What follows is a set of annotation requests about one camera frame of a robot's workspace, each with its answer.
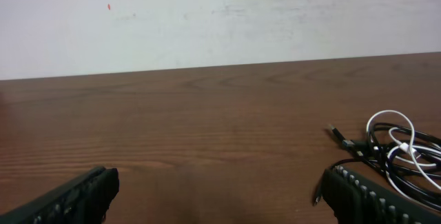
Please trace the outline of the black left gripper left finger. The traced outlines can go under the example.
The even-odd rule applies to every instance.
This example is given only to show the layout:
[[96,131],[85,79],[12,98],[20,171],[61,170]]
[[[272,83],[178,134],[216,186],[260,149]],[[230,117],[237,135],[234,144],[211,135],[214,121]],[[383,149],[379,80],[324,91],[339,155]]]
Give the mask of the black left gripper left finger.
[[119,192],[116,168],[96,167],[1,215],[2,223],[102,224]]

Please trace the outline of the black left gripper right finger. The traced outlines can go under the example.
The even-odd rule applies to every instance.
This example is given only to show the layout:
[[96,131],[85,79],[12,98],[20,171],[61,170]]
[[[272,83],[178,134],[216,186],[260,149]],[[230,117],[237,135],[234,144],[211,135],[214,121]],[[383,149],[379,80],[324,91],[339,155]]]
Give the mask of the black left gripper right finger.
[[341,165],[323,172],[321,197],[339,224],[440,224],[440,215]]

